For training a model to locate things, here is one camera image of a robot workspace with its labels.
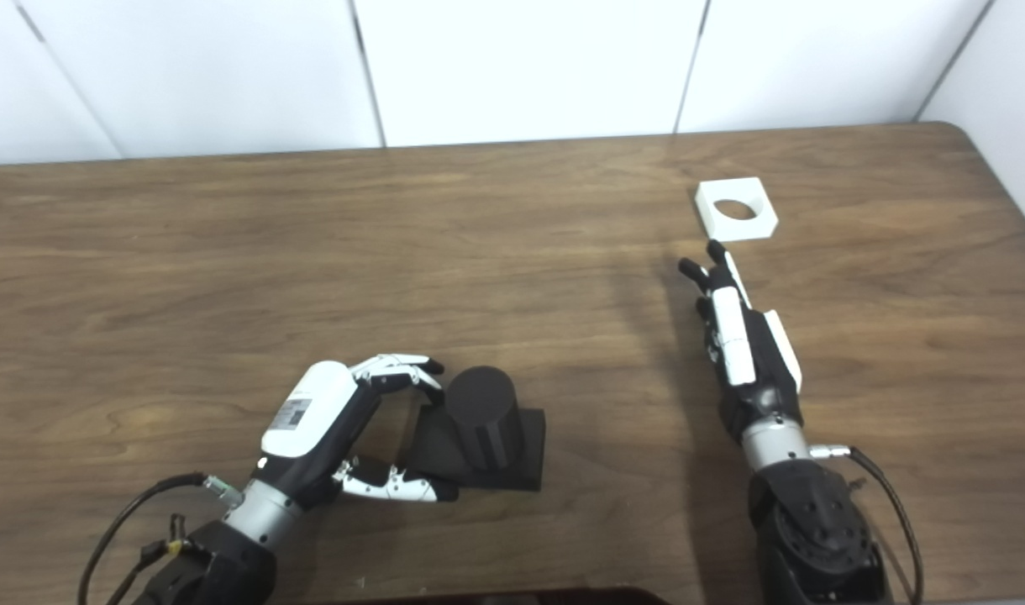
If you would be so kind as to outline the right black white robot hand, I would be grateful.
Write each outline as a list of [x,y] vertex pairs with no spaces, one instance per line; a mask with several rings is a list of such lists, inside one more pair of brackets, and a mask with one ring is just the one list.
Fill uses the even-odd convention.
[[716,239],[706,245],[712,265],[681,258],[678,271],[696,284],[696,313],[717,378],[717,413],[725,433],[739,443],[752,425],[778,417],[802,426],[803,374],[776,311],[751,305],[730,251]]

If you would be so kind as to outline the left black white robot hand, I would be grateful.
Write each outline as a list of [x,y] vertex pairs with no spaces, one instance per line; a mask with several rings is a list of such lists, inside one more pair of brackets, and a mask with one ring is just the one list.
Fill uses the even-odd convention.
[[383,396],[417,388],[432,405],[442,405],[444,389],[435,377],[443,372],[442,364],[419,354],[378,354],[352,366],[318,361],[268,425],[252,478],[303,512],[343,492],[392,501],[458,501],[460,490],[450,482],[351,453]]

